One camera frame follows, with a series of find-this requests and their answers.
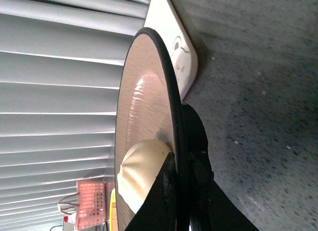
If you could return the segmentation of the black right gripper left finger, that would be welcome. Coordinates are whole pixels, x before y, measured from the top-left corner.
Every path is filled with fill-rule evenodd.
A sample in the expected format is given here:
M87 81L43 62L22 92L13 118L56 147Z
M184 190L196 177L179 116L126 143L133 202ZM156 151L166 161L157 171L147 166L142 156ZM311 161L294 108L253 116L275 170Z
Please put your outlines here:
M176 228L176 168L169 153L146 200L129 222L127 231L174 231Z

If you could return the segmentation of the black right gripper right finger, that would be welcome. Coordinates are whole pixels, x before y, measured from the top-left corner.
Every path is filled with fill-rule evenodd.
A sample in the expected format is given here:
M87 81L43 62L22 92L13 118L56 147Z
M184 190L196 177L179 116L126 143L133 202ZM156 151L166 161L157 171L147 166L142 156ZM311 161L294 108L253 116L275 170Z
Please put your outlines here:
M210 165L189 155L190 226L193 231L257 231L258 228L231 202Z

